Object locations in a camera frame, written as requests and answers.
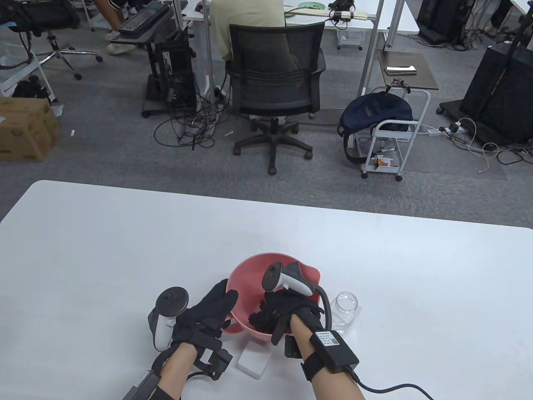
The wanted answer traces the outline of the person's left hand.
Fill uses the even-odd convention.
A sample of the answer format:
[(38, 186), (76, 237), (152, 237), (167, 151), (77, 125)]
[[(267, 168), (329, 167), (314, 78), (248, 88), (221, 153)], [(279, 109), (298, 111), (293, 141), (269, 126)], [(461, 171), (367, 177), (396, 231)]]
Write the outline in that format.
[(171, 345), (188, 343), (198, 352), (203, 349), (219, 350), (226, 318), (238, 301), (236, 290), (227, 291), (228, 279), (221, 280), (194, 307), (177, 318)]

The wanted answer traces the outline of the person's right hand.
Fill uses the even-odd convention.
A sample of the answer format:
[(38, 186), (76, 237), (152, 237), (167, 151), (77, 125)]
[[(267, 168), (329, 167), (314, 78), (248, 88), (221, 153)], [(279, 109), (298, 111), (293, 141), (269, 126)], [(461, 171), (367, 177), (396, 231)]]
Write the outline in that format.
[(310, 297), (289, 290), (266, 292), (259, 304), (259, 312), (249, 315), (248, 322), (255, 331), (271, 335), (273, 345), (278, 345), (282, 336), (291, 331), (293, 315), (300, 318), (311, 331), (323, 331), (321, 314), (324, 311)]

